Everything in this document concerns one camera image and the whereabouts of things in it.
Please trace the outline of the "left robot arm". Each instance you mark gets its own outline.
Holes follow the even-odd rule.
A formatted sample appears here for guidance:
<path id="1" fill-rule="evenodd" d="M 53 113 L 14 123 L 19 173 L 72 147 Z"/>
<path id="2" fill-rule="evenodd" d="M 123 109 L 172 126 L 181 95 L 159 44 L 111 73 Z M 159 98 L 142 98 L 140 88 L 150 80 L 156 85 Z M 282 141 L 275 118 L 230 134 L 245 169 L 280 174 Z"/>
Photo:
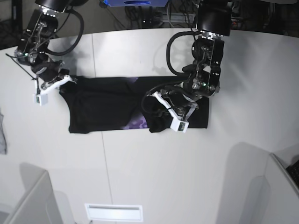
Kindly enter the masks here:
<path id="1" fill-rule="evenodd" d="M 233 2 L 201 0 L 196 30 L 176 33 L 166 46 L 166 63 L 177 81 L 158 84 L 148 90 L 141 101 L 151 133 L 167 128 L 185 133 L 188 128 L 207 128 L 209 99 L 220 90 L 224 36 L 231 31 Z M 194 37 L 193 62 L 176 71 L 171 64 L 171 47 L 183 36 Z"/>

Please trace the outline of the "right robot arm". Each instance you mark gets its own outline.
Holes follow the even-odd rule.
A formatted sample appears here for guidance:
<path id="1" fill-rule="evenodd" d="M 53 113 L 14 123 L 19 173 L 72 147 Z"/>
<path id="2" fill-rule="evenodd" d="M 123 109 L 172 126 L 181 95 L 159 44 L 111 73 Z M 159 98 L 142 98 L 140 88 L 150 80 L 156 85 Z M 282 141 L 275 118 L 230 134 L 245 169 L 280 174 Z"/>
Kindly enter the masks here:
<path id="1" fill-rule="evenodd" d="M 76 82 L 76 78 L 63 69 L 63 61 L 54 61 L 51 56 L 64 56 L 75 49 L 84 31 L 84 20 L 74 10 L 86 3 L 84 0 L 37 0 L 39 6 L 33 11 L 26 30 L 23 32 L 17 49 L 10 58 L 20 67 L 29 66 L 35 76 L 36 96 L 46 95 L 49 91 L 67 82 Z M 50 40 L 61 30 L 57 15 L 74 15 L 80 23 L 79 34 L 75 42 L 66 50 L 55 52 L 49 49 Z"/>

